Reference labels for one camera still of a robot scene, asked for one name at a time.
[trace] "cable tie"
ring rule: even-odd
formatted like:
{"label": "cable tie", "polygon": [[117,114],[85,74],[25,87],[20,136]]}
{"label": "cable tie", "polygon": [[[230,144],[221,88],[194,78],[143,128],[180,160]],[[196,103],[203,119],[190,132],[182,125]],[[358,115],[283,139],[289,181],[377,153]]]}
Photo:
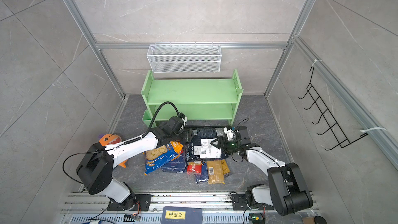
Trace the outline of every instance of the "cable tie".
{"label": "cable tie", "polygon": [[311,65],[311,67],[313,67],[314,64],[315,64],[317,61],[322,61],[322,60],[317,60],[317,59],[315,59],[314,62],[312,63],[312,65]]}
{"label": "cable tie", "polygon": [[359,130],[359,131],[362,132],[362,133],[365,133],[365,132],[369,132],[369,131],[371,131],[371,130],[376,130],[376,129],[380,129],[380,130],[385,130],[385,131],[387,131],[387,129],[386,129],[386,128],[383,128],[383,127],[372,127],[372,128],[366,129],[366,130]]}

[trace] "gray tile wall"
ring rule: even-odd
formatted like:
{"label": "gray tile wall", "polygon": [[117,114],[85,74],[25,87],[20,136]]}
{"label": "gray tile wall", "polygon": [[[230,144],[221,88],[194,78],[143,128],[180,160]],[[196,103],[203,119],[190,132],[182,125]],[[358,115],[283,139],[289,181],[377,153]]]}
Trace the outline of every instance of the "gray tile wall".
{"label": "gray tile wall", "polygon": [[0,0],[0,57],[0,223],[52,223],[120,98],[62,0]]}
{"label": "gray tile wall", "polygon": [[398,0],[317,0],[301,32],[398,140]]}
{"label": "gray tile wall", "polygon": [[[345,148],[337,147],[331,131],[320,111],[313,106],[306,87],[311,74],[311,63],[294,47],[269,98],[276,120],[291,151],[293,160],[300,166],[307,184],[314,192],[322,216],[328,223],[394,223],[398,203],[395,200],[394,182],[398,172],[370,137],[364,137]],[[350,141],[356,140],[361,132],[344,104],[314,72],[314,88],[323,98],[325,105],[317,101],[322,110],[331,110],[337,122]],[[333,118],[326,116],[329,123]],[[342,141],[337,128],[336,136]]]}
{"label": "gray tile wall", "polygon": [[[304,0],[75,0],[100,42],[286,42]],[[126,93],[140,93],[146,50],[104,50]],[[159,78],[224,78],[239,69],[244,93],[263,94],[281,50],[223,50],[219,73]]]}
{"label": "gray tile wall", "polygon": [[[300,33],[301,38],[396,140],[397,3],[398,0],[316,0]],[[305,93],[310,66],[306,58],[294,50],[279,76],[280,84],[271,92],[270,100],[279,116],[278,109],[286,108],[280,100],[281,94],[285,92],[284,97],[288,94],[294,104],[289,113],[298,112],[300,118],[297,118],[305,125],[295,130],[295,134],[309,132],[313,144],[306,148],[312,150],[314,156],[320,155],[320,166],[326,166],[344,203],[328,205],[330,195],[337,196],[335,192],[320,195],[316,200],[322,215],[332,223],[395,223],[398,203],[392,192],[395,191],[393,182],[398,179],[398,172],[371,138],[365,137],[348,147],[325,151],[325,148],[336,145],[332,133],[316,135],[327,130],[327,125],[323,119],[318,125],[312,124],[318,120],[319,111],[315,107],[303,109],[312,103],[308,97],[298,99]],[[357,139],[362,129],[358,122],[317,73],[314,73],[312,81],[347,137],[351,141]],[[282,113],[280,118],[287,117]],[[280,127],[293,157],[300,162],[309,162],[307,154],[304,157],[298,152],[304,147],[296,152],[296,143],[305,141],[289,136],[292,130],[286,123],[280,122]],[[313,178],[315,175],[315,172],[309,172],[307,176],[323,183],[321,179]],[[343,214],[336,216],[336,209]]]}

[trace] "red package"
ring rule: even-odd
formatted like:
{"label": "red package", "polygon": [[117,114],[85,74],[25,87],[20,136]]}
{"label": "red package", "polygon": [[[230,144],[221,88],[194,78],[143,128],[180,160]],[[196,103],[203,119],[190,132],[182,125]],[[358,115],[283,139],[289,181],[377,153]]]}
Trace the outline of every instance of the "red package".
{"label": "red package", "polygon": [[188,162],[187,174],[201,175],[202,174],[202,162]]}

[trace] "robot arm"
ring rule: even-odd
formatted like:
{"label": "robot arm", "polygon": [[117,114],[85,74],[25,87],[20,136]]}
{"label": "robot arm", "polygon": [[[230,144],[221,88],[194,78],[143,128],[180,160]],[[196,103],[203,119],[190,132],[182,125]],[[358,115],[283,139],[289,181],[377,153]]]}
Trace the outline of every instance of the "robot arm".
{"label": "robot arm", "polygon": [[281,216],[312,207],[312,197],[298,165],[279,161],[257,144],[252,144],[246,127],[225,129],[224,132],[230,140],[223,146],[226,152],[238,153],[268,176],[269,187],[254,185],[247,188],[248,206],[265,203],[274,206]]}
{"label": "robot arm", "polygon": [[168,122],[150,129],[140,136],[116,144],[102,146],[93,144],[76,173],[91,195],[102,194],[122,205],[126,211],[134,206],[135,194],[126,183],[112,177],[112,170],[121,162],[142,152],[174,141],[182,133],[187,118],[181,114],[173,116]]}

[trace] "wire mesh basket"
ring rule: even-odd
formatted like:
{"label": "wire mesh basket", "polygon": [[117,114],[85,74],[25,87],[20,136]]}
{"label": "wire mesh basket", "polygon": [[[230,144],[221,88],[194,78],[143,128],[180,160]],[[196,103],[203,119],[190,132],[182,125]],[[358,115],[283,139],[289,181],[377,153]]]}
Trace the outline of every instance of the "wire mesh basket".
{"label": "wire mesh basket", "polygon": [[212,44],[153,44],[148,61],[154,73],[220,72],[221,47]]}

